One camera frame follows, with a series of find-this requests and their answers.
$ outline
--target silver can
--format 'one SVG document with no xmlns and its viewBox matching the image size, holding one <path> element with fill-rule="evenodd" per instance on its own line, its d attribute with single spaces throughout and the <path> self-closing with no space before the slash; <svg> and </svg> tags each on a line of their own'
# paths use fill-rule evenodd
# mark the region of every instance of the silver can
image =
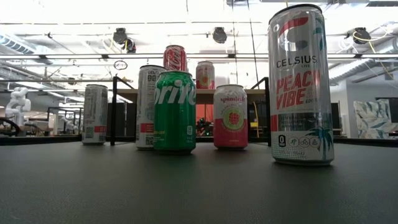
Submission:
<svg viewBox="0 0 398 224">
<path fill-rule="evenodd" d="M 248 146 L 248 96 L 241 85 L 221 85 L 213 97 L 214 145 L 218 149 Z"/>
<path fill-rule="evenodd" d="M 83 113 L 84 145 L 104 144 L 106 141 L 106 113 L 108 112 L 108 88 L 103 85 L 87 85 Z"/>
<path fill-rule="evenodd" d="M 197 89 L 215 89 L 215 71 L 211 62 L 199 62 L 197 66 Z"/>
<path fill-rule="evenodd" d="M 272 156 L 328 165 L 334 159 L 325 20 L 318 6 L 287 7 L 269 21 Z"/>
<path fill-rule="evenodd" d="M 154 147 L 155 83 L 162 72 L 166 69 L 157 65 L 144 65 L 139 70 L 136 146 L 141 150 Z"/>
</svg>

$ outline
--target can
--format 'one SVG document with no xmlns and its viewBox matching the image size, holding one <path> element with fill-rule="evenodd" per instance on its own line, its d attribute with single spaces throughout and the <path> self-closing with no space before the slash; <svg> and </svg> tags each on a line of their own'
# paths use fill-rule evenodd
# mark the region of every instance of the can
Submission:
<svg viewBox="0 0 398 224">
<path fill-rule="evenodd" d="M 103 85 L 87 85 L 83 113 L 84 145 L 102 145 L 106 141 L 106 113 L 108 112 L 108 88 Z"/>
<path fill-rule="evenodd" d="M 213 103 L 214 145 L 218 149 L 244 149 L 248 146 L 248 96 L 243 86 L 218 86 Z"/>
<path fill-rule="evenodd" d="M 138 74 L 136 147 L 139 150 L 154 147 L 155 84 L 165 72 L 158 65 L 144 65 Z"/>
<path fill-rule="evenodd" d="M 197 89 L 215 89 L 215 70 L 211 62 L 199 62 L 197 66 Z"/>
<path fill-rule="evenodd" d="M 188 71 L 187 54 L 183 47 L 170 45 L 163 54 L 163 67 L 168 71 Z"/>
<path fill-rule="evenodd" d="M 160 74 L 155 89 L 154 149 L 165 154 L 190 154 L 196 147 L 196 88 L 192 75 Z"/>
<path fill-rule="evenodd" d="M 269 21 L 272 156 L 277 162 L 328 165 L 334 159 L 325 20 L 299 4 Z"/>
</svg>

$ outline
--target sprite can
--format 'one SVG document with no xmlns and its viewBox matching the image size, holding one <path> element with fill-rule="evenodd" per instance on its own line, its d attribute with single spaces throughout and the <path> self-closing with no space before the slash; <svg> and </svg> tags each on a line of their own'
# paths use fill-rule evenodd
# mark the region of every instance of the sprite can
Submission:
<svg viewBox="0 0 398 224">
<path fill-rule="evenodd" d="M 191 74 L 172 71 L 159 75 L 154 124 L 155 150 L 190 154 L 196 147 L 196 87 Z"/>
<path fill-rule="evenodd" d="M 277 162 L 328 165 L 334 159 L 325 20 L 299 4 L 269 22 L 272 156 Z"/>
</svg>

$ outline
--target green can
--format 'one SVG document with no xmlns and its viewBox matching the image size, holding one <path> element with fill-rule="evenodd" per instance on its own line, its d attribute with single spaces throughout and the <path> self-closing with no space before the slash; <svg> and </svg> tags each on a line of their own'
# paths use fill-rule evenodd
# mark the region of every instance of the green can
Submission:
<svg viewBox="0 0 398 224">
<path fill-rule="evenodd" d="M 154 149 L 165 154 L 190 154 L 196 147 L 196 87 L 192 75 L 163 72 L 155 85 Z"/>
</svg>

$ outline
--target wooden shelf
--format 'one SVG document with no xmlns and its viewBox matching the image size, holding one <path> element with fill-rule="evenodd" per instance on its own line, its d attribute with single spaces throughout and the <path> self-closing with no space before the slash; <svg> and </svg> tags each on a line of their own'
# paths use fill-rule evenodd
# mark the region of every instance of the wooden shelf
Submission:
<svg viewBox="0 0 398 224">
<path fill-rule="evenodd" d="M 197 104 L 213 104 L 213 95 L 216 90 L 197 90 Z M 248 94 L 248 103 L 255 100 L 264 99 L 265 90 L 244 90 Z M 138 90 L 118 90 L 118 94 L 128 100 L 137 102 Z"/>
</svg>

